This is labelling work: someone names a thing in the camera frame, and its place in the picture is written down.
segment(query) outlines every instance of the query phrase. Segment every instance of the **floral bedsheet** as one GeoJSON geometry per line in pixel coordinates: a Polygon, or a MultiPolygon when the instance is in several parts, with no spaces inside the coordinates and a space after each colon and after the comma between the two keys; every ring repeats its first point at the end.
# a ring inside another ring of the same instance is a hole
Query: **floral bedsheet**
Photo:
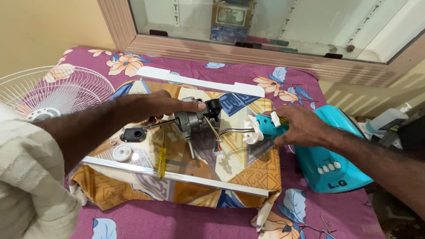
{"type": "MultiPolygon", "coordinates": [[[[326,104],[317,77],[295,68],[207,63],[84,48],[67,50],[58,62],[63,64],[97,71],[115,89],[124,82],[138,80],[137,70],[149,65],[195,79],[259,85],[275,107],[301,105],[313,110],[326,104]]],[[[254,208],[228,205],[229,208],[213,209],[131,200],[105,211],[87,204],[79,213],[77,229],[71,238],[330,239],[324,232],[328,229],[322,217],[336,239],[384,238],[363,189],[338,194],[315,193],[288,147],[280,148],[280,158],[282,193],[260,234],[255,228],[254,208]]]]}

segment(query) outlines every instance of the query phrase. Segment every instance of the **wall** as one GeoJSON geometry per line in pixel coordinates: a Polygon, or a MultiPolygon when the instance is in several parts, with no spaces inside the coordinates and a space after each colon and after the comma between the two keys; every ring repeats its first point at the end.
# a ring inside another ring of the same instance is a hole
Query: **wall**
{"type": "Polygon", "coordinates": [[[408,113],[412,114],[424,107],[425,60],[389,88],[325,81],[319,81],[319,84],[328,104],[338,106],[352,116],[376,117],[388,108],[402,107],[404,102],[414,107],[408,113]]]}
{"type": "Polygon", "coordinates": [[[115,48],[96,0],[2,1],[0,22],[0,77],[55,65],[72,47],[115,48]]]}

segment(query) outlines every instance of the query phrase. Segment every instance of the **white electrical cord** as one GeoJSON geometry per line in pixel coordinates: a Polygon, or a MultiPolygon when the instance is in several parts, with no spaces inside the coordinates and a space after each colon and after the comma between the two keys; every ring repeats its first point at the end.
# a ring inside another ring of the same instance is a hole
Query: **white electrical cord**
{"type": "Polygon", "coordinates": [[[292,149],[291,149],[291,145],[288,145],[288,148],[289,148],[289,150],[290,150],[293,154],[295,154],[295,152],[294,152],[294,151],[292,151],[292,149]]]}

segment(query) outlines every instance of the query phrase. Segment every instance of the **metal shaft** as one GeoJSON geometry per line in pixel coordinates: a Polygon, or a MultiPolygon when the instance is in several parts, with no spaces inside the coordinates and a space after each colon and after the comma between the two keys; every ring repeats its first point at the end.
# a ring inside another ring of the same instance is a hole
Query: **metal shaft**
{"type": "Polygon", "coordinates": [[[192,137],[186,137],[187,143],[189,144],[189,150],[190,150],[190,156],[192,159],[196,159],[195,157],[195,150],[193,149],[192,145],[192,137]]]}
{"type": "Polygon", "coordinates": [[[158,124],[143,127],[143,129],[148,130],[148,129],[156,128],[156,127],[159,127],[159,126],[168,125],[168,124],[174,123],[175,121],[176,121],[175,119],[167,120],[167,121],[164,121],[164,122],[161,122],[161,123],[158,123],[158,124]]]}

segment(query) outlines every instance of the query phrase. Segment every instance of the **plastic bottle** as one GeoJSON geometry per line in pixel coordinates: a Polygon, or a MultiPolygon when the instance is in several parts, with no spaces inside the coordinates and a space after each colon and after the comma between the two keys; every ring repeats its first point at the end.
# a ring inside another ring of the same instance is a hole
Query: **plastic bottle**
{"type": "Polygon", "coordinates": [[[406,114],[412,107],[406,103],[406,107],[402,107],[400,110],[388,109],[384,113],[380,114],[375,119],[369,121],[366,124],[366,128],[369,132],[375,132],[377,130],[389,130],[390,128],[403,123],[409,116],[406,114]]]}

